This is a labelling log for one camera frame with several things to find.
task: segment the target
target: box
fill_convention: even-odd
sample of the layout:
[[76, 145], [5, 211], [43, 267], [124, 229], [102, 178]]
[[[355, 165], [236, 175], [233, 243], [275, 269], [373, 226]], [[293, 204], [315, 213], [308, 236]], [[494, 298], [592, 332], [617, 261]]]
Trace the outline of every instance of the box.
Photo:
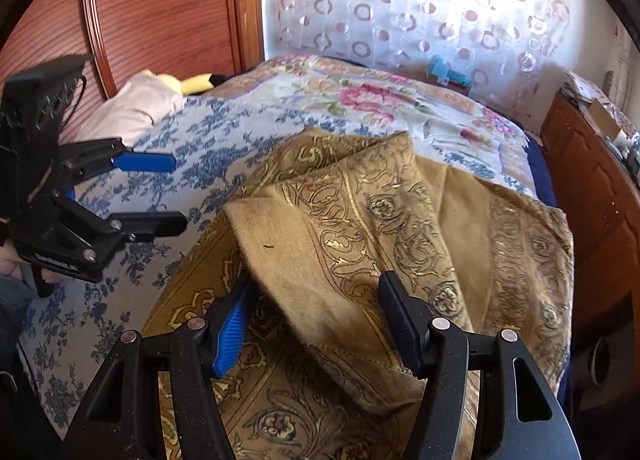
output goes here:
[[618, 123], [599, 100], [594, 100], [591, 104], [588, 117], [587, 120], [591, 120], [589, 124], [593, 127], [596, 135], [607, 136], [609, 140], [614, 141], [621, 131]]

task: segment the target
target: white pillowcase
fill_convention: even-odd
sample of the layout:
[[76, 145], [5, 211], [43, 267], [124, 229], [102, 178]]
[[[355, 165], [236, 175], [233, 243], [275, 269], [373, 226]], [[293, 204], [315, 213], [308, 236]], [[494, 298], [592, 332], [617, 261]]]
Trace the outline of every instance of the white pillowcase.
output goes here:
[[140, 72], [94, 111], [75, 141], [120, 137], [124, 145], [131, 146], [156, 122], [183, 109], [184, 104], [184, 97], [155, 75]]

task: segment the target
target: blue gripper pad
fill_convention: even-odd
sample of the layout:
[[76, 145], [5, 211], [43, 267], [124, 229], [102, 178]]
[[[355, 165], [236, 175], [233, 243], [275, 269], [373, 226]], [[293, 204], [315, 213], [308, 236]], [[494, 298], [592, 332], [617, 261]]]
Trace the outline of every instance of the blue gripper pad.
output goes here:
[[123, 153], [113, 159], [113, 165], [123, 171], [170, 173], [175, 171], [175, 157], [163, 153]]
[[236, 364], [244, 340], [244, 331], [249, 324], [259, 296], [260, 291], [255, 283], [250, 281], [242, 289], [236, 304], [229, 310], [225, 322], [222, 323], [222, 328], [218, 333], [218, 353], [213, 361], [213, 371], [218, 378], [224, 377]]

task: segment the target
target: wooden nightstand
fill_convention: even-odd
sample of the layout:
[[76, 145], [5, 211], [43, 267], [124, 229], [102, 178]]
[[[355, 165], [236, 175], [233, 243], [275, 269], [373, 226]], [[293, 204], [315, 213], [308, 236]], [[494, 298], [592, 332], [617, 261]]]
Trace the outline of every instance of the wooden nightstand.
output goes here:
[[640, 192], [582, 113], [561, 94], [542, 126], [558, 207], [574, 233], [577, 335], [630, 299], [640, 387]]

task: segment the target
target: sheer curtain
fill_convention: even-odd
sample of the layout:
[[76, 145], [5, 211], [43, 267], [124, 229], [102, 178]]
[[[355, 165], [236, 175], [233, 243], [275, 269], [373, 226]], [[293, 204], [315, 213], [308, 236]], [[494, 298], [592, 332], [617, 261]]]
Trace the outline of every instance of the sheer curtain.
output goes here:
[[[609, 72], [607, 77], [610, 78], [608, 90], [604, 90], [611, 102], [618, 106], [622, 111], [626, 109], [626, 100], [629, 90], [629, 74], [631, 64], [631, 49], [633, 41], [626, 31], [620, 19], [616, 23], [616, 41], [614, 49], [609, 60]], [[605, 79], [605, 87], [607, 87], [607, 78]]]
[[351, 59], [424, 80], [432, 56], [472, 77], [472, 96], [526, 109], [562, 42], [566, 0], [263, 0], [265, 53]]

